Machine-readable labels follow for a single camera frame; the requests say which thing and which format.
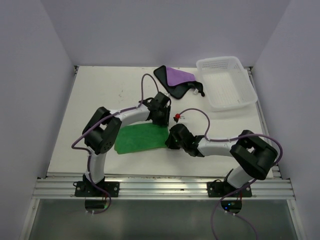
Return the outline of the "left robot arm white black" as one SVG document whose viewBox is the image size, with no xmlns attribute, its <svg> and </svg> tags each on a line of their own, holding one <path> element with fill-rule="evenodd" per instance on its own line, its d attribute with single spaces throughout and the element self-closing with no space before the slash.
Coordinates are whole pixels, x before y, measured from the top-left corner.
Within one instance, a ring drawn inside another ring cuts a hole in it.
<svg viewBox="0 0 320 240">
<path fill-rule="evenodd" d="M 107 152 L 113 147 L 121 128 L 138 122 L 150 121 L 153 125 L 167 127 L 171 99 L 158 92 L 155 97 L 141 100 L 137 106 L 108 110 L 100 107 L 85 126 L 81 138 L 88 152 L 88 165 L 82 181 L 92 196 L 103 193 L 104 165 Z"/>
</svg>

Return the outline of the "black and purple towel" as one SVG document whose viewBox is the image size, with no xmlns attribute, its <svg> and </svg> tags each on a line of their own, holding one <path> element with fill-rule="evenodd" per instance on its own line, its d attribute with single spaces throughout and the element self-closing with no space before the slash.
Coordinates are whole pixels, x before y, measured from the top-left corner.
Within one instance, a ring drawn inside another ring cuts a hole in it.
<svg viewBox="0 0 320 240">
<path fill-rule="evenodd" d="M 190 90 L 196 90 L 195 94 L 205 97 L 204 87 L 196 81 L 194 74 L 162 65 L 153 71 L 165 90 L 176 100 L 180 100 Z"/>
</svg>

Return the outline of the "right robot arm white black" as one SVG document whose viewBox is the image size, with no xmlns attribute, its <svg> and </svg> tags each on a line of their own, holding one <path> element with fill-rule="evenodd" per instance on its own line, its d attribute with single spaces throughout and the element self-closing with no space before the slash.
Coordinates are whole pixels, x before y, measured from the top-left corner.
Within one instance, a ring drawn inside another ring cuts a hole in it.
<svg viewBox="0 0 320 240">
<path fill-rule="evenodd" d="M 280 160 L 283 150 L 268 144 L 266 135 L 250 130 L 229 139 L 209 139 L 205 135 L 193 135 L 184 124 L 176 124 L 169 130 L 165 141 L 168 149 L 183 149 L 192 157 L 223 156 L 232 157 L 239 166 L 228 172 L 223 181 L 208 184 L 210 196 L 235 196 L 252 180 L 265 180 L 270 169 Z"/>
</svg>

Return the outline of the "green microfiber towel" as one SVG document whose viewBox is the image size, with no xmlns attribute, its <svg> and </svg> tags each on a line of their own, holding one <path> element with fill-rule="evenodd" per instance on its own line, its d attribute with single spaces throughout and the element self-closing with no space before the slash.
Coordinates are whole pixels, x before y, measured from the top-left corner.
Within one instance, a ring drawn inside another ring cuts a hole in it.
<svg viewBox="0 0 320 240">
<path fill-rule="evenodd" d="M 119 154 L 130 154 L 165 148 L 169 130 L 167 126 L 141 123 L 122 127 L 115 140 L 114 150 Z"/>
</svg>

